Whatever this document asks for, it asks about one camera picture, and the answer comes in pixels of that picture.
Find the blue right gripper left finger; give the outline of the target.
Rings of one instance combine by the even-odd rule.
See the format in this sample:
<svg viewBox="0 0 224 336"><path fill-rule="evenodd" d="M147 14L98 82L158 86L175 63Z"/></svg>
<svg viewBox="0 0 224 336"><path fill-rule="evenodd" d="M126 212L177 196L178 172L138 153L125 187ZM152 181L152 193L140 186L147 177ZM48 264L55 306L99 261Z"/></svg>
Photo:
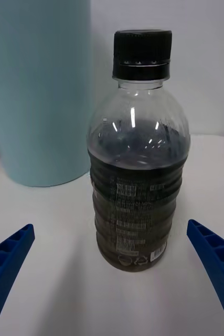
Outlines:
<svg viewBox="0 0 224 336"><path fill-rule="evenodd" d="M0 314L34 240L34 227L27 224L0 243Z"/></svg>

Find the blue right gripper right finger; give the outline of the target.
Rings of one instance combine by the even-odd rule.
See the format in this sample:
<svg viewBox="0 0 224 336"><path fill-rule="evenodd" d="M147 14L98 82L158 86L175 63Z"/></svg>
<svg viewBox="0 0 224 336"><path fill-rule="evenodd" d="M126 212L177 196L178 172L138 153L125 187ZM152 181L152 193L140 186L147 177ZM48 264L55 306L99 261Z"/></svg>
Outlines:
<svg viewBox="0 0 224 336"><path fill-rule="evenodd" d="M191 219L187 237L200 258L224 310L224 239Z"/></svg>

